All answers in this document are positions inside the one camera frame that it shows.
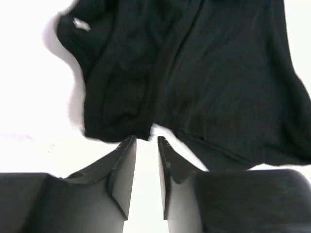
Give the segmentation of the black tank top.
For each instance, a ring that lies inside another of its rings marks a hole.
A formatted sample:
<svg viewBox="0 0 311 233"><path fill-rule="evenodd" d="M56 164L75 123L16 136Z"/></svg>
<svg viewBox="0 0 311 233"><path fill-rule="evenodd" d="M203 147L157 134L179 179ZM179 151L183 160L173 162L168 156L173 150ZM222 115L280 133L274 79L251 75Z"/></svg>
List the black tank top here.
<svg viewBox="0 0 311 233"><path fill-rule="evenodd" d="M84 134L167 128L208 170L309 165L311 100L281 0L80 0L57 38L86 86Z"/></svg>

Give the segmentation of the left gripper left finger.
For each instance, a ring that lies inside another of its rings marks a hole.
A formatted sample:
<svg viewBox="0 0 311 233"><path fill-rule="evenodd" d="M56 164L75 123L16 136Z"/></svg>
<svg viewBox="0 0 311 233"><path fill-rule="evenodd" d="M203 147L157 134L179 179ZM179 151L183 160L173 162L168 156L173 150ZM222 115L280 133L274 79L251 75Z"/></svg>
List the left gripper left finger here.
<svg viewBox="0 0 311 233"><path fill-rule="evenodd" d="M3 233L121 233L128 219L137 140L66 178L47 173L0 175Z"/></svg>

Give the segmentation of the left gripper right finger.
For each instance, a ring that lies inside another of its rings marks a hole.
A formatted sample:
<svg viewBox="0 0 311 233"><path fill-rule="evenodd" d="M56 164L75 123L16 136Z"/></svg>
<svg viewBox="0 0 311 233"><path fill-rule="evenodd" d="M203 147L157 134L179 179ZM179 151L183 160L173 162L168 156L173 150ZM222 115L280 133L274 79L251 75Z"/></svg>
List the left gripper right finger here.
<svg viewBox="0 0 311 233"><path fill-rule="evenodd" d="M308 233L311 186L292 169L202 171L157 139L171 233Z"/></svg>

